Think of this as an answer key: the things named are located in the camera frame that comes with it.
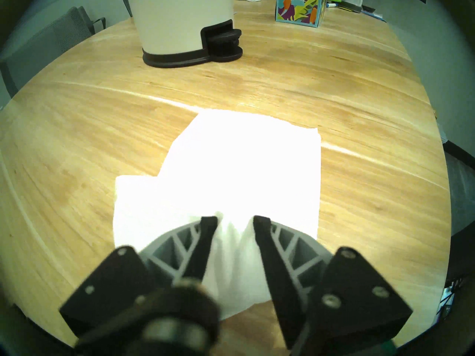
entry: gray chair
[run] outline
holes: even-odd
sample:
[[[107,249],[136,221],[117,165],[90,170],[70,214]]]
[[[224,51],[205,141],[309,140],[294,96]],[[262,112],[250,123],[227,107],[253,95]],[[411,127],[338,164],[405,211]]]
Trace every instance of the gray chair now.
[[[125,5],[125,8],[127,9],[127,11],[129,11],[129,15],[130,17],[132,17],[132,10],[130,9],[130,4],[129,4],[129,0],[122,0],[124,2],[124,5]]]
[[[95,33],[84,8],[72,7],[31,37],[20,49],[0,62],[5,87],[13,96],[32,77],[63,53]]]

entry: bird print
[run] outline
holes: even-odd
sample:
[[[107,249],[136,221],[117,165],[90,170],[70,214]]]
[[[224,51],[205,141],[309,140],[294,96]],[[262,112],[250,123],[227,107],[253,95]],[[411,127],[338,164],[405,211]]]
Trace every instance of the bird print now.
[[[291,4],[292,4],[292,0],[284,0],[284,10],[282,11],[281,16],[285,15],[285,13],[289,10]]]
[[[310,14],[310,23],[315,25],[315,21],[317,20],[317,7],[314,6],[312,9],[312,13]]]

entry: white paper towel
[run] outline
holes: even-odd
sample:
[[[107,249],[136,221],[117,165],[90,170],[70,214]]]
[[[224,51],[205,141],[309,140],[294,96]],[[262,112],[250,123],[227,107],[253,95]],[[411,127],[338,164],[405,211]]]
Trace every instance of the white paper towel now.
[[[222,318],[268,301],[252,217],[317,238],[320,144],[317,129],[204,110],[173,142],[157,177],[116,179],[115,245],[140,251],[174,228],[217,215],[203,285]]]

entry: wooden table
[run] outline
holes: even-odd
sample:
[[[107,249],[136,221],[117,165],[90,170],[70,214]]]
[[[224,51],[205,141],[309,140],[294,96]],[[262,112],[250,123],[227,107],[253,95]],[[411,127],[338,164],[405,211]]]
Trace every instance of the wooden table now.
[[[243,57],[188,68],[146,66],[126,20],[48,65],[0,113],[0,282],[48,332],[75,341],[58,308],[114,248],[114,179],[157,175],[200,107],[317,127],[319,241],[360,251],[413,308],[397,344],[431,325],[448,265],[450,194],[411,60],[382,21],[328,9],[312,29],[275,23],[274,5],[236,2]],[[281,350],[272,311],[256,306],[226,326]]]

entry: kleenex box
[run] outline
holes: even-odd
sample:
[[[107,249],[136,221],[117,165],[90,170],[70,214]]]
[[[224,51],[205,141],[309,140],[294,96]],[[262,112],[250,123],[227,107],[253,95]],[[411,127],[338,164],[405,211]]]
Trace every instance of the kleenex box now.
[[[276,21],[317,27],[325,7],[326,0],[277,0]]]

